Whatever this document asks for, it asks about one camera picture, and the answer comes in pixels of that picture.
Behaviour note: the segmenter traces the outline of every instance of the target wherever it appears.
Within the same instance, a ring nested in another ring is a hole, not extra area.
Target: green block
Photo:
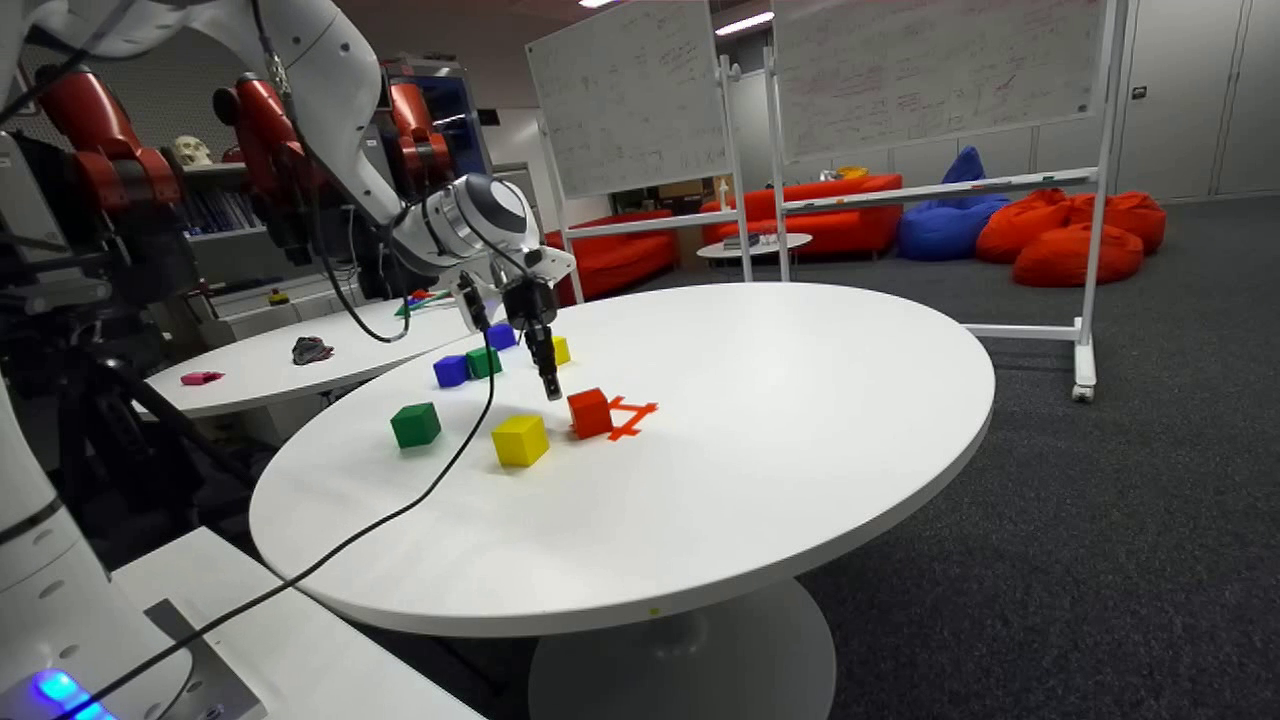
[[[439,436],[437,404],[403,404],[403,409],[394,415],[394,432],[398,432],[398,444],[401,444],[401,447],[431,444],[431,440]]]
[[[486,376],[498,376],[498,372],[505,372],[505,358],[498,358],[491,348],[474,348],[468,353],[468,381],[486,381]]]

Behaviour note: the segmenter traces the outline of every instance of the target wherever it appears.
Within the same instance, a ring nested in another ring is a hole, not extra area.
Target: red block
[[[573,393],[567,396],[567,413],[573,413],[573,436],[576,440],[612,432],[607,396],[600,387]]]

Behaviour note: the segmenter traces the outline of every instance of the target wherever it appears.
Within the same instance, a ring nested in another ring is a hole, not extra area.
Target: red object
[[[139,193],[164,209],[179,202],[169,161],[145,146],[124,102],[87,69],[53,78],[42,106],[73,141],[76,169],[106,213],[138,202]]]
[[[643,218],[643,215],[663,215],[663,213],[639,213],[639,215],[606,215],[597,223],[621,223],[621,218]],[[576,271],[584,278],[584,300],[612,295],[624,289],[638,289],[669,268],[681,264],[681,240],[677,230],[632,230],[632,237],[590,237],[573,240]]]
[[[221,381],[224,372],[188,372],[183,376],[183,383],[191,387],[191,383],[214,383],[214,381]]]
[[[1117,283],[1139,271],[1139,264],[1146,264],[1146,240],[1124,229],[1108,229],[1099,242],[1098,278]],[[1090,268],[1090,229],[1074,223],[1074,229],[1052,229],[1036,242],[1029,242],[1013,264],[1013,278],[1036,283],[1036,289],[1080,289],[1085,268]]]
[[[975,237],[975,254],[1013,264],[1036,237],[1065,229],[1070,218],[1074,198],[1061,186],[1031,193],[994,213],[989,229]]]
[[[573,436],[576,440],[612,432],[607,396],[600,387],[573,393],[567,396],[567,413],[573,413]]]
[[[387,162],[401,195],[430,195],[447,184],[447,143],[437,132],[423,90],[418,78],[387,78]]]
[[[607,409],[632,413],[621,428],[607,432],[607,440],[639,436],[639,419],[658,413],[658,404],[624,404],[624,396],[616,396]]]
[[[1074,195],[1074,223],[1090,229],[1091,195]],[[1158,254],[1164,242],[1169,213],[1147,193],[1108,195],[1108,223],[1146,240],[1146,251]]]
[[[868,170],[856,180],[822,180],[822,184],[787,184],[784,198],[822,198],[822,195],[856,195],[856,193],[890,193],[904,186],[892,170]],[[776,202],[774,186],[744,193],[749,230],[768,237],[776,230]],[[807,230],[813,240],[799,242],[794,254],[886,254],[892,248],[898,223],[904,209],[844,209],[822,215],[787,215],[787,230]],[[733,240],[735,223],[708,223],[705,242]]]

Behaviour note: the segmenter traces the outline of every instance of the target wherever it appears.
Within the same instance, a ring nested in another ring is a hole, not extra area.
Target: black cable
[[[258,44],[266,46],[267,64],[275,64],[273,30],[267,30],[267,24],[266,24],[266,5],[261,5],[261,0],[248,0],[248,11],[253,11]],[[324,162],[324,155],[307,143],[307,135],[296,127],[296,106],[294,106],[290,85],[280,87],[280,95],[286,95],[286,121],[294,123],[304,155],[317,161],[324,174],[336,174],[336,170]],[[359,328],[368,338],[401,342],[401,338],[409,337],[409,322],[413,322],[409,300],[403,300],[403,307],[401,307],[403,328],[401,328],[398,337],[380,337],[376,328],[365,322],[365,315],[357,310],[357,305],[351,305],[347,293],[341,289],[341,278],[336,278],[336,271],[334,271],[334,264],[328,264],[328,254],[324,254],[324,248],[320,248],[320,184],[311,186],[311,215],[317,215],[311,254],[324,264],[324,277],[328,277],[334,295],[343,305],[343,310],[357,319],[357,328]]]
[[[359,544],[365,535],[372,535],[372,530],[380,530],[385,523],[394,523],[394,519],[409,516],[413,507],[419,507],[419,505],[446,485],[446,474],[453,471],[453,465],[455,465],[455,461],[474,447],[474,440],[479,436],[479,428],[486,428],[486,419],[488,419],[488,413],[491,413],[491,396],[498,396],[498,381],[488,376],[488,396],[486,396],[486,409],[479,409],[477,424],[468,428],[465,444],[447,454],[447,465],[437,471],[437,480],[431,480],[418,498],[394,507],[387,516],[380,516],[380,519],[365,523],[359,530],[351,530],[347,541],[334,544],[334,548],[328,548],[317,562],[307,562],[304,571],[280,578],[275,586],[267,586],[267,590],[261,590],[261,597],[253,597],[253,599],[221,612],[218,620],[191,627],[188,635],[173,641],[164,650],[139,658],[134,671],[116,674],[114,683],[106,683],[101,692],[91,692],[91,697],[81,701],[76,709],[61,713],[56,720],[76,720],[76,713],[83,713],[87,703],[109,701],[109,697],[119,692],[124,683],[139,681],[149,667],[164,664],[173,650],[196,642],[200,635],[224,627],[224,622],[238,620],[238,616],[261,609],[266,599],[296,586],[299,578],[317,575],[328,560],[336,560],[341,552],[347,552],[351,544]]]
[[[81,69],[91,54],[91,44],[101,44],[128,17],[128,7],[134,0],[119,0],[114,17],[97,24],[97,30],[76,53],[69,53],[53,72],[37,74],[15,101],[8,101],[0,106],[0,123],[8,123],[24,102],[32,102],[49,85]]]
[[[409,295],[401,305],[401,333],[398,337],[380,337],[376,328],[365,322],[365,315],[357,310],[357,305],[347,300],[347,293],[341,289],[334,264],[328,264],[328,251],[320,248],[320,184],[311,193],[311,215],[317,215],[317,229],[311,229],[311,254],[324,264],[324,277],[328,277],[328,289],[334,295],[343,305],[343,310],[359,322],[365,337],[380,338],[380,342],[401,342],[413,328],[413,307],[409,307]]]

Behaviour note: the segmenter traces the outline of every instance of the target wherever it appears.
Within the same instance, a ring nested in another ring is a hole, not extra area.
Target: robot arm
[[[334,0],[8,0],[0,7],[0,78],[32,28],[91,54],[138,54],[179,28],[206,30],[267,72],[294,123],[328,174],[394,237],[403,264],[462,283],[474,328],[505,307],[523,333],[550,396],[560,396],[552,362],[552,289],[573,254],[543,248],[537,215],[518,184],[462,174],[409,202],[365,155],[380,101],[380,64],[359,28]]]

